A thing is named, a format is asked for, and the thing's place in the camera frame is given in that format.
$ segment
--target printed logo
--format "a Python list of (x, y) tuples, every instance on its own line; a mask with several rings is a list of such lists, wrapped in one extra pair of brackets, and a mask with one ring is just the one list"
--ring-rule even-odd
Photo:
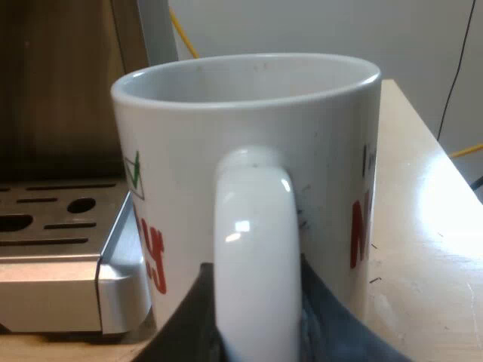
[[(371, 171), (376, 165), (376, 152), (368, 152), (370, 144), (364, 145), (362, 151), (362, 178), (366, 175), (366, 170)], [(350, 268), (357, 266), (357, 253), (364, 260), (366, 240), (369, 234), (369, 216), (372, 204), (372, 189), (368, 189), (364, 196), (364, 213), (359, 200), (352, 204), (352, 230), (350, 235)]]
[(165, 252), (165, 246), (163, 244), (163, 236), (158, 229), (149, 227), (146, 224), (146, 220), (141, 218), (141, 227), (139, 219), (136, 215), (137, 229), (141, 238), (144, 239), (144, 244), (148, 250), (152, 260), (154, 260), (155, 266), (152, 267), (147, 258), (144, 258), (146, 263), (146, 272), (149, 279), (151, 279), (156, 286), (156, 289), (161, 294), (166, 294), (166, 279), (165, 270), (163, 268), (163, 254)]
[(141, 165), (139, 161), (139, 151), (136, 151), (136, 159), (131, 161), (125, 158), (126, 173), (128, 174), (129, 189), (141, 200), (144, 200), (143, 181), (141, 179)]
[(352, 231), (350, 235), (350, 268), (357, 265), (357, 249), (360, 249), (361, 261), (364, 259), (365, 241), (369, 229), (369, 211), (371, 210), (372, 191), (367, 190), (364, 197), (364, 216), (359, 200), (352, 205)]

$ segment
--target metal drip tray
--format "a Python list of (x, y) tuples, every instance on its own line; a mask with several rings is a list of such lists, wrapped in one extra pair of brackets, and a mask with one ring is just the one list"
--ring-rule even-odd
[(97, 260), (127, 192), (123, 179), (0, 185), (0, 259)]
[(150, 302), (126, 182), (0, 184), (0, 295), (11, 331), (136, 327)]

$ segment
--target drip tray grate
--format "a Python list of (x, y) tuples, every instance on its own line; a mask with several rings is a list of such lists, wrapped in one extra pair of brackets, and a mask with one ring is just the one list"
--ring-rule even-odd
[(0, 261), (98, 259), (128, 193), (124, 179), (0, 185)]

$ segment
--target black cable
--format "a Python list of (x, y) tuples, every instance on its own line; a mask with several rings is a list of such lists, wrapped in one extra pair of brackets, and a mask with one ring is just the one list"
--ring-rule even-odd
[(475, 182), (473, 182), (469, 187), (471, 187), (471, 190), (476, 191), (482, 186), (483, 186), (483, 176), (477, 179)]
[(439, 137), (441, 136), (441, 130), (443, 129), (443, 123), (445, 122), (446, 110), (448, 109), (448, 104), (450, 102), (451, 94), (453, 93), (454, 85), (456, 84), (456, 80), (458, 79), (458, 75), (460, 74), (461, 62), (463, 61), (463, 55), (465, 53), (466, 39), (468, 38), (469, 26), (471, 24), (471, 19), (473, 18), (473, 11), (475, 10), (475, 4), (476, 4), (476, 0), (473, 0), (471, 11), (469, 12), (468, 24), (466, 25), (466, 32), (465, 32), (465, 37), (463, 39), (463, 46), (461, 47), (460, 62), (458, 63), (458, 69), (456, 71), (456, 75), (454, 76), (453, 84), (451, 85), (451, 88), (450, 88), (450, 93), (448, 94), (448, 98), (446, 99), (445, 110), (443, 111), (443, 116), (441, 117), (441, 123), (439, 125), (437, 140), (439, 140)]

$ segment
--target coffee mug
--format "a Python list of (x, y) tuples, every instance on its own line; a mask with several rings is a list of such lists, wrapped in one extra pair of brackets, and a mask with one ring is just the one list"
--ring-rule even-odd
[(111, 90), (158, 328), (214, 262), (231, 360), (296, 360), (300, 253), (364, 319), (380, 70), (257, 54), (162, 64)]

